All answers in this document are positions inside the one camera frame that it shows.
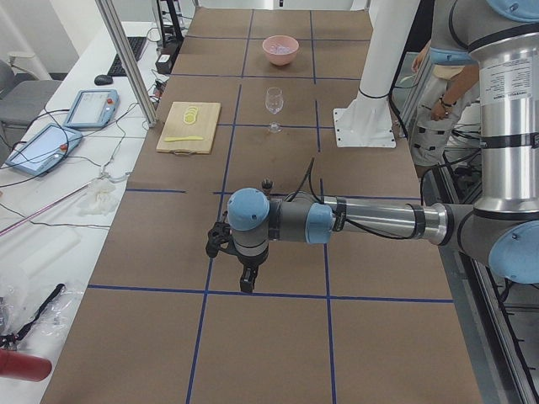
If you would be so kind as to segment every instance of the computer mouse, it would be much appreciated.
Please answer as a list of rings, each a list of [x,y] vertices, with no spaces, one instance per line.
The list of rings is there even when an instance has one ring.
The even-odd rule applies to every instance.
[[[100,74],[93,80],[96,86],[106,86],[107,84],[112,84],[112,82],[112,76],[107,76],[106,74]]]

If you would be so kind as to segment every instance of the bowl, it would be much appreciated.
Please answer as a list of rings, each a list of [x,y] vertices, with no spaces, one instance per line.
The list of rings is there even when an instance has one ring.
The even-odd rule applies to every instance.
[[[300,44],[291,36],[275,35],[262,42],[262,49],[270,63],[284,66],[296,58]]]

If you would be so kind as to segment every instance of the tablet device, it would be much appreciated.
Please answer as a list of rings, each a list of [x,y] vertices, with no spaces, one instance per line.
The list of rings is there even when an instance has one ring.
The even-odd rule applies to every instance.
[[[83,134],[78,130],[48,124],[24,146],[13,151],[6,164],[39,176],[48,173],[78,146]]]
[[[115,114],[119,96],[116,90],[78,92],[64,126],[77,130],[103,129]]]

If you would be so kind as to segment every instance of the warning label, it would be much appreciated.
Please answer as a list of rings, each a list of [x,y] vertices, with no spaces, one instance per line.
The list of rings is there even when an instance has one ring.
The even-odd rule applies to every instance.
[[[534,70],[538,72],[535,59],[524,57],[481,69],[481,105],[533,97]]]

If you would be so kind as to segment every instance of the wine glass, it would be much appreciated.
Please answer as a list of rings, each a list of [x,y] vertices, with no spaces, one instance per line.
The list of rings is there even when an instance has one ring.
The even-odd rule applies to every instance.
[[[283,104],[285,100],[283,99],[283,91],[278,87],[270,87],[266,92],[266,109],[273,115],[279,113],[283,109]],[[280,125],[278,122],[273,121],[269,124],[269,131],[271,133],[277,133],[281,131]]]

